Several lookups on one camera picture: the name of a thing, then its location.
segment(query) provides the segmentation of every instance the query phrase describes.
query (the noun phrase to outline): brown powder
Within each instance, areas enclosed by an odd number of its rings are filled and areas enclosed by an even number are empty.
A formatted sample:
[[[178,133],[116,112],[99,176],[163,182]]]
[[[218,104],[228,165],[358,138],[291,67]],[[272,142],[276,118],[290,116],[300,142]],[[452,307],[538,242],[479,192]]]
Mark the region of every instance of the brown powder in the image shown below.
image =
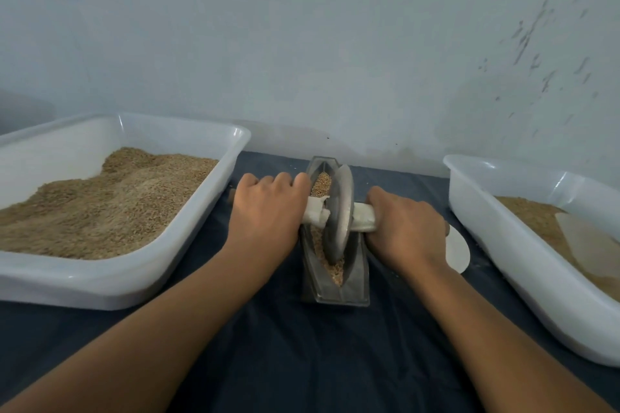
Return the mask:
[[[42,185],[0,210],[0,249],[98,260],[155,240],[217,164],[123,147],[101,174]]]
[[[332,185],[332,178],[325,172],[322,172],[314,182],[312,186],[312,192],[310,196],[322,198],[329,195],[329,187]],[[314,253],[321,261],[323,267],[327,270],[334,282],[338,286],[342,286],[344,275],[344,258],[338,261],[335,265],[330,265],[325,253],[323,252],[323,231],[315,226],[310,226],[310,233],[312,234],[312,240],[314,242]]]
[[[559,207],[542,204],[524,198],[495,197],[523,223],[545,240],[556,252],[583,274],[591,283],[608,296],[620,302],[620,280],[613,277],[597,276],[586,271],[575,259],[555,214],[566,213]]]

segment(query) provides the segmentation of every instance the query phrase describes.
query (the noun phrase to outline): ground powder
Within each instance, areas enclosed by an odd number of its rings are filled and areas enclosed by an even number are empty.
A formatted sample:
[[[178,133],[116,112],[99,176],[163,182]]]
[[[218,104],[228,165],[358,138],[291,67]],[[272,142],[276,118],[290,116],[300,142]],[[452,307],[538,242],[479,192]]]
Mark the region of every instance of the ground powder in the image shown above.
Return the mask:
[[[101,174],[42,185],[0,210],[0,250],[99,260],[155,240],[217,164],[123,147]]]
[[[591,283],[608,296],[620,302],[620,280],[614,277],[597,276],[586,271],[570,251],[564,233],[555,214],[566,211],[550,204],[542,204],[524,198],[496,196],[497,200],[516,215],[523,223],[545,240],[556,252],[583,274]]]
[[[322,172],[317,177],[314,185],[312,186],[312,192],[310,196],[322,198],[329,195],[329,188],[332,185],[332,178],[329,174]],[[325,253],[323,252],[323,230],[313,226],[310,226],[310,233],[312,234],[312,240],[314,242],[314,253],[321,261],[321,264],[325,267],[329,275],[338,286],[342,286],[344,275],[344,258],[338,261],[335,265],[331,265]]]

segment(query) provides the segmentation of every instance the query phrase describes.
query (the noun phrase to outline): metal disc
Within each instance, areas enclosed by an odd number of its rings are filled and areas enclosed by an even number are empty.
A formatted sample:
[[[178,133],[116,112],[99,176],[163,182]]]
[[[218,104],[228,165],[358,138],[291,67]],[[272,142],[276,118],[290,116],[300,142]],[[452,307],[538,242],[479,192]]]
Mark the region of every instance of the metal disc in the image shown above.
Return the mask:
[[[353,220],[353,174],[348,165],[332,176],[325,205],[330,214],[323,231],[323,252],[330,264],[336,264],[344,255]]]

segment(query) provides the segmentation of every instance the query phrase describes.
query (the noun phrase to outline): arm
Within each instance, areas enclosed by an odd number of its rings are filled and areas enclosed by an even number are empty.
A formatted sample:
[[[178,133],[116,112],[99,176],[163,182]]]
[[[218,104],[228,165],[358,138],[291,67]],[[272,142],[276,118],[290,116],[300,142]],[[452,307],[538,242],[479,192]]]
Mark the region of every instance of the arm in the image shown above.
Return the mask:
[[[163,412],[215,333],[292,250],[310,180],[282,173],[237,187],[226,244],[182,282],[51,370],[0,413]]]
[[[430,205],[376,187],[368,202],[377,216],[368,245],[435,317],[487,411],[613,413],[447,265],[444,222]]]

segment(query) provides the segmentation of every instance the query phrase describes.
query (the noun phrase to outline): person's right arm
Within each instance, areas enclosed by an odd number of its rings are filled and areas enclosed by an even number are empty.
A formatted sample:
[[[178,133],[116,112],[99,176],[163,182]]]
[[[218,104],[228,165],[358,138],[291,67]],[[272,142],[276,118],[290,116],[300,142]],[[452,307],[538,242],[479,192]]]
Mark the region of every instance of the person's right arm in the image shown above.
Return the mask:
[[[427,203],[374,187],[373,253],[399,273],[456,349],[486,411],[609,412],[613,409],[480,296],[446,263],[445,224]]]

